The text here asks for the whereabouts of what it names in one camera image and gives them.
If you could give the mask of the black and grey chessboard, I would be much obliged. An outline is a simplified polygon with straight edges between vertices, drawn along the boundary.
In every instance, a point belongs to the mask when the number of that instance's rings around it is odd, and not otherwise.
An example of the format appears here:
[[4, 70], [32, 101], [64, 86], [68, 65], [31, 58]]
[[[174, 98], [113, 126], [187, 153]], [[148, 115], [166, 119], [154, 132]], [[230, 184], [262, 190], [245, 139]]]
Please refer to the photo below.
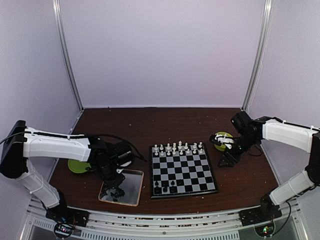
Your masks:
[[[186, 196], [216, 194], [219, 192], [213, 167], [206, 149], [202, 143], [202, 148], [198, 148], [193, 154], [192, 145], [187, 143], [173, 143], [166, 146], [153, 145], [149, 147], [150, 156], [150, 197], [152, 199], [168, 199]], [[166, 181], [166, 186], [162, 186], [162, 181]], [[154, 193], [154, 188], [161, 188], [160, 194]], [[167, 192], [163, 192], [163, 187], [167, 187]], [[175, 193], [170, 193], [170, 187], [175, 188]]]

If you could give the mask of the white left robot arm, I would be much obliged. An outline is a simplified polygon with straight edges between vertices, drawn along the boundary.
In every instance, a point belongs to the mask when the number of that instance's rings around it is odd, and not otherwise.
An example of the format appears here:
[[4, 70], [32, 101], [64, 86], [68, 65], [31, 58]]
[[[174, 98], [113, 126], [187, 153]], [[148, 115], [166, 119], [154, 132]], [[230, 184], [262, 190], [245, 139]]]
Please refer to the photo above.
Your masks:
[[104, 134], [58, 134], [36, 130], [18, 120], [3, 145], [0, 172], [8, 179], [20, 182], [35, 195], [51, 216], [61, 222], [72, 218], [64, 194], [51, 186], [35, 169], [30, 158], [70, 159], [89, 164], [93, 172], [108, 187], [117, 188], [125, 179], [122, 171], [133, 165], [136, 158], [146, 161], [139, 150], [128, 140], [113, 136], [118, 143], [103, 140]]

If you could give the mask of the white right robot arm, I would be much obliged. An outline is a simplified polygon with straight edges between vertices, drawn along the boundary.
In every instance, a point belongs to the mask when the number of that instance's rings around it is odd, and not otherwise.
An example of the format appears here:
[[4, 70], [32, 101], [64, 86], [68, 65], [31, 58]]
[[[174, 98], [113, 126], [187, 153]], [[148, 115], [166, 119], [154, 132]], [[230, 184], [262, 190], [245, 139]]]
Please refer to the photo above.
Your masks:
[[210, 136], [210, 142], [225, 149], [218, 166], [233, 167], [243, 153], [263, 140], [275, 141], [303, 150], [309, 154], [308, 165], [260, 200], [256, 210], [259, 220], [266, 221], [274, 216], [279, 206], [293, 197], [313, 190], [320, 185], [320, 130], [314, 126], [302, 126], [277, 117], [262, 116], [252, 119], [245, 111], [236, 113], [231, 123], [239, 133], [230, 137], [223, 133]]

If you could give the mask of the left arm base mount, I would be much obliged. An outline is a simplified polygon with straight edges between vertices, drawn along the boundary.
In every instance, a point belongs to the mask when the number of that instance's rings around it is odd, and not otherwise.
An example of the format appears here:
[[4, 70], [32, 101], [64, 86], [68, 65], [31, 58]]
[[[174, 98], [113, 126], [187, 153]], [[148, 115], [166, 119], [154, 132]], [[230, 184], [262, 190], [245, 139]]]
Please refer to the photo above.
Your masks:
[[86, 227], [89, 220], [89, 212], [85, 210], [78, 210], [67, 208], [66, 216], [61, 216], [53, 213], [52, 210], [46, 210], [45, 217], [55, 222], [53, 233], [60, 239], [69, 238], [76, 227]]

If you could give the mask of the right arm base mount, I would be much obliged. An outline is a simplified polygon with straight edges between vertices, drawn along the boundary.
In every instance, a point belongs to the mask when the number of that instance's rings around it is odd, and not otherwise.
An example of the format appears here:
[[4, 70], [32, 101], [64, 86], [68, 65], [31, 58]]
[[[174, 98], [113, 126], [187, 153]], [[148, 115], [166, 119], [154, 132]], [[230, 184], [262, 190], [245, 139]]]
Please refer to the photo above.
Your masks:
[[239, 212], [242, 226], [253, 226], [255, 233], [262, 238], [271, 237], [276, 232], [275, 219], [280, 217], [282, 217], [280, 210], [276, 210], [271, 215], [265, 215], [259, 207]]

